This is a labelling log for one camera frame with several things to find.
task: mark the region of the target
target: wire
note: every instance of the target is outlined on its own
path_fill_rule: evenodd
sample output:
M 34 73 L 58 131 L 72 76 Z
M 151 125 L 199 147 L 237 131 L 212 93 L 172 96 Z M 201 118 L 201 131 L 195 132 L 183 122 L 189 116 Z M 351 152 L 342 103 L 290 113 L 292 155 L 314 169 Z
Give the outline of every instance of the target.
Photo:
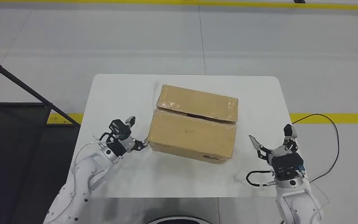
M 318 176 L 317 178 L 314 178 L 311 182 L 313 182 L 313 181 L 315 181 L 315 180 L 317 180 L 317 179 L 319 179 L 319 178 L 321 178 L 321 177 L 323 177 L 323 176 L 326 176 L 329 172 L 331 172 L 331 170 L 333 169 L 333 167 L 334 167 L 335 164 L 337 163 L 338 157 L 340 156 L 340 137 L 339 137 L 339 135 L 338 135 L 337 126 L 336 126 L 336 124 L 333 122 L 333 120 L 332 120 L 331 118 L 329 118 L 329 117 L 327 117 L 327 116 L 325 116 L 325 115 L 323 115 L 323 114 L 310 114 L 310 115 L 308 115 L 308 116 L 305 116 L 305 117 L 303 117 L 303 118 L 301 118 L 301 119 L 299 119 L 299 120 L 293 122 L 292 124 L 295 124 L 295 123 L 297 123 L 297 122 L 300 122 L 301 120 L 304 120 L 304 119 L 306 119 L 306 118 L 309 118 L 310 116 L 316 116 L 316 115 L 317 115 L 317 116 L 323 116 L 323 117 L 327 118 L 327 119 L 333 124 L 333 126 L 335 127 L 336 136 L 337 136 L 337 156 L 336 156 L 336 159 L 335 159 L 333 165 L 331 166 L 331 168 L 329 168 L 329 170 L 328 170 L 327 172 L 325 172 L 324 174 L 322 174 L 321 176 Z
M 251 174 L 255 174 L 255 173 L 266 174 L 266 173 L 269 173 L 269 172 L 272 172 L 272 171 L 271 170 L 254 170 L 254 171 L 251 171 L 246 175 L 246 181 L 252 186 L 267 186 L 267 184 L 254 184 L 249 180 L 249 177 L 250 177 Z
M 309 182 L 310 184 L 313 184 L 313 185 L 324 195 L 324 197 L 325 197 L 326 200 L 327 200 L 327 202 L 326 202 L 325 204 L 323 204 L 323 205 L 312 215 L 312 218 L 311 218 L 311 221 L 310 221 L 310 223 L 312 223 L 314 216 L 316 216 L 316 214 L 317 214 L 319 211 L 321 211 L 321 210 L 323 209 L 323 207 L 325 207 L 326 205 L 330 204 L 331 201 L 329 200 L 329 198 L 327 197 L 327 195 L 323 192 L 323 190 L 321 190 L 321 188 L 319 188 L 315 183 L 313 183 L 313 181 L 310 181 L 310 180 L 307 179 L 307 178 L 305 178 L 305 179 L 308 180 L 308 182 Z

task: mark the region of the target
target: black cable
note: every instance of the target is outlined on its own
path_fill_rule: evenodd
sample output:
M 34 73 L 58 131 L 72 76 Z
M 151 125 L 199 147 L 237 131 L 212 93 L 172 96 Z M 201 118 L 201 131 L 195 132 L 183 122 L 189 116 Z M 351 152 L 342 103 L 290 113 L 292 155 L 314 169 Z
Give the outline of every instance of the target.
M 327 119 L 333 124 L 333 126 L 335 127 L 336 135 L 337 135 L 337 156 L 336 156 L 336 159 L 335 159 L 333 165 L 331 166 L 331 168 L 329 168 L 329 170 L 328 170 L 326 173 L 324 173 L 324 174 L 322 174 L 321 176 L 319 176 L 319 177 L 314 178 L 313 180 L 311 180 L 311 182 L 313 182 L 313 181 L 315 181 L 315 180 L 317 180 L 317 179 L 319 179 L 319 178 L 321 178 L 321 177 L 323 177 L 323 176 L 326 176 L 329 172 L 331 172 L 331 170 L 333 169 L 333 167 L 334 167 L 335 164 L 337 163 L 338 157 L 340 156 L 340 137 L 339 137 L 339 135 L 338 135 L 337 126 L 336 126 L 336 124 L 333 122 L 333 120 L 332 120 L 331 118 L 329 118 L 329 117 L 327 117 L 327 116 L 325 116 L 325 115 L 323 115 L 323 114 L 310 114 L 310 115 L 305 116 L 305 117 L 303 117 L 303 118 L 301 118 L 301 119 L 299 119 L 299 120 L 296 120 L 296 121 L 293 122 L 292 124 L 295 124 L 295 123 L 297 123 L 297 122 L 300 122 L 301 120 L 304 120 L 304 119 L 306 119 L 306 118 L 309 118 L 310 116 L 315 116 L 315 115 L 323 116 L 323 117 L 327 118 Z
M 249 176 L 251 174 L 255 174 L 255 173 L 265 174 L 265 173 L 268 173 L 268 172 L 271 172 L 271 170 L 254 170 L 254 171 L 251 171 L 246 175 L 246 181 L 252 186 L 267 186 L 267 184 L 253 184 L 248 178 L 249 178 Z

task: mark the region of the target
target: cardboard box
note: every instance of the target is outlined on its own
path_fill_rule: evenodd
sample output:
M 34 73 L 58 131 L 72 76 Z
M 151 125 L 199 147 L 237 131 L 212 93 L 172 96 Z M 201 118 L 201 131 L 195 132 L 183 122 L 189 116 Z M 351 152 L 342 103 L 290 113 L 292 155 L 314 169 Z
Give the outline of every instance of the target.
M 232 158 L 238 99 L 164 85 L 150 125 L 155 151 L 222 164 Z

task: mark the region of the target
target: black metal pole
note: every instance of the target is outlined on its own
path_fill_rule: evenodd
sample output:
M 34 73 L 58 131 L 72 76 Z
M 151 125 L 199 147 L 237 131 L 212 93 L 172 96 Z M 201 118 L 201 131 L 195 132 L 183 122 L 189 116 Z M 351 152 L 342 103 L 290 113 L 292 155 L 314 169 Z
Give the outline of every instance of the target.
M 60 110 L 57 106 L 53 105 L 50 101 L 48 101 L 46 98 L 38 94 L 35 90 L 33 90 L 30 86 L 23 83 L 21 80 L 19 80 L 16 76 L 11 74 L 8 70 L 4 69 L 2 66 L 0 66 L 0 73 L 3 74 L 5 77 L 7 77 L 9 80 L 26 90 L 28 93 L 30 93 L 32 96 L 35 96 L 38 100 L 43 102 L 46 106 L 50 106 L 54 111 L 59 113 L 61 116 L 69 120 L 72 124 L 76 126 L 80 126 L 79 123 L 77 123 L 75 120 L 73 120 L 70 116 L 68 116 L 65 112 Z

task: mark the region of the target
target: black stand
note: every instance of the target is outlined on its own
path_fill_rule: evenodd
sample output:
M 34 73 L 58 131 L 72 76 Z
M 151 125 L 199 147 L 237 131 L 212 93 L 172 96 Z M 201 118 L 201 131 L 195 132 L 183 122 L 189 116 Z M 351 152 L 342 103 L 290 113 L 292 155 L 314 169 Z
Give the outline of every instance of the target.
M 66 181 L 81 125 L 0 66 L 41 102 L 0 102 L 0 224 L 42 223 Z M 71 124 L 47 124 L 54 110 Z

